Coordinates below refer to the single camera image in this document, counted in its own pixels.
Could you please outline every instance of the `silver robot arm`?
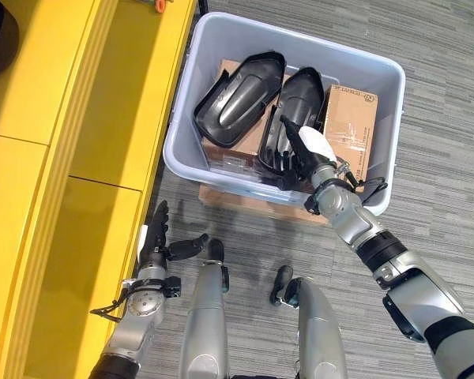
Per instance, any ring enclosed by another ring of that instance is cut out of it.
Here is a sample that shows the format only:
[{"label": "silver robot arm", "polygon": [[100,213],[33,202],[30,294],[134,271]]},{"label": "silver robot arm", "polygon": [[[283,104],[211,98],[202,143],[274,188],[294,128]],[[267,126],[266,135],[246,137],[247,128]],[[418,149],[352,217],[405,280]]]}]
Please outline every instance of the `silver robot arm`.
[{"label": "silver robot arm", "polygon": [[362,206],[352,187],[339,179],[330,159],[333,152],[322,134],[316,132],[316,137],[312,128],[299,128],[286,118],[282,121],[297,156],[295,172],[315,188],[306,202],[307,210],[326,217],[378,285],[387,290],[386,310],[405,336],[428,342],[441,376],[474,379],[474,324],[465,317],[455,291],[385,229]]},{"label": "silver robot arm", "polygon": [[[165,314],[165,299],[179,297],[181,279],[167,277],[167,261],[180,261],[201,252],[209,239],[201,235],[194,240],[166,245],[165,231],[168,220],[167,202],[163,201],[149,224],[144,247],[139,253],[136,279],[125,280],[118,300],[112,305],[92,310],[91,313],[118,322],[107,341],[90,379],[134,379],[155,328]],[[125,305],[122,319],[109,313]]]}]

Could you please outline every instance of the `yellow panel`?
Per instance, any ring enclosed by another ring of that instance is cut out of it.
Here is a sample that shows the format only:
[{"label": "yellow panel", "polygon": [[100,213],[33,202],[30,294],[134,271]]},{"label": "yellow panel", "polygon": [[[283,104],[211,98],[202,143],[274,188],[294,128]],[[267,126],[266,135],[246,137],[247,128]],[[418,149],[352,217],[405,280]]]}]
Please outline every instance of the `yellow panel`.
[{"label": "yellow panel", "polygon": [[[33,203],[31,225],[24,231],[24,252],[17,268],[16,285],[9,293],[9,316],[2,327],[0,377],[15,378],[21,376],[24,371],[33,316],[68,168],[103,49],[103,40],[117,4],[117,0],[85,1],[92,3],[91,10],[80,35],[65,92],[60,99],[60,109],[53,124],[51,146]],[[36,118],[24,122],[25,128],[33,128]]]},{"label": "yellow panel", "polygon": [[117,295],[140,193],[69,178],[42,283],[25,375],[86,378],[109,321],[88,314]]},{"label": "yellow panel", "polygon": [[0,335],[46,150],[0,137]]},{"label": "yellow panel", "polygon": [[0,135],[49,144],[92,0],[4,0],[20,28],[15,62],[0,74]]},{"label": "yellow panel", "polygon": [[71,175],[148,187],[193,10],[193,0],[168,2],[161,15],[144,3],[118,4]]}]

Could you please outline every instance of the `plastic storage bin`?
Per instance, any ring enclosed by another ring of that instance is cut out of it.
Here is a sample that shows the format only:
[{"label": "plastic storage bin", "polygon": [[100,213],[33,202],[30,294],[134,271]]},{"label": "plastic storage bin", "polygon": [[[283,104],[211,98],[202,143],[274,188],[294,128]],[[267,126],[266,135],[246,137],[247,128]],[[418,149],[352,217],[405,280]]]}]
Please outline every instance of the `plastic storage bin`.
[{"label": "plastic storage bin", "polygon": [[389,185],[372,197],[367,208],[375,215],[384,212],[392,190],[404,70],[388,58],[231,14],[209,13],[194,30],[164,145],[168,168],[219,191],[281,204],[303,204],[308,196],[305,193],[284,192],[231,172],[211,171],[193,121],[193,110],[216,80],[221,59],[242,61],[270,50],[284,55],[289,73],[312,66],[322,74],[325,88],[337,82],[379,96],[367,178],[383,176]]}]

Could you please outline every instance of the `cardboard box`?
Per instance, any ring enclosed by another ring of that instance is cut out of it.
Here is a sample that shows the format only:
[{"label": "cardboard box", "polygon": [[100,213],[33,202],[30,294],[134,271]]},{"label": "cardboard box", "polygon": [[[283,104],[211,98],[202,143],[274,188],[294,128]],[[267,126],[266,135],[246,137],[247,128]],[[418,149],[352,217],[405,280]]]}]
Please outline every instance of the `cardboard box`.
[{"label": "cardboard box", "polygon": [[[239,67],[239,62],[224,59],[221,61],[220,70],[217,77],[227,70],[232,73]],[[270,116],[272,106],[277,102],[275,98],[265,109],[265,113],[258,122],[244,135],[244,137],[231,148],[221,148],[216,146],[207,138],[202,138],[202,147],[211,168],[218,168],[225,171],[235,172],[256,178],[262,181],[264,178],[277,180],[277,175],[265,169],[258,160],[258,149],[260,148],[261,137]]]},{"label": "cardboard box", "polygon": [[252,197],[234,195],[233,193],[222,193],[205,184],[200,185],[198,198],[205,205],[243,211],[258,216],[310,225],[326,225],[328,223],[328,220],[323,216],[311,215],[305,208],[271,203],[269,201],[253,199]]},{"label": "cardboard box", "polygon": [[377,109],[375,94],[338,84],[330,87],[325,101],[323,133],[335,155],[349,162],[357,180],[367,176]]}]

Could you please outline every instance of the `robot forearm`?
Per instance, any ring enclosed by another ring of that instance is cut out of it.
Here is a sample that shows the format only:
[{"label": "robot forearm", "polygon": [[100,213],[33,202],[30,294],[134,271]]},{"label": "robot forearm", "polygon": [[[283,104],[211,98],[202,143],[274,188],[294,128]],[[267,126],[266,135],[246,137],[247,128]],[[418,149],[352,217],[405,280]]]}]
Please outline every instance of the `robot forearm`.
[{"label": "robot forearm", "polygon": [[473,379],[474,324],[465,318],[453,289],[387,231],[353,192],[335,182],[315,197],[319,212],[388,290],[383,304],[404,335],[428,342],[442,377]]}]

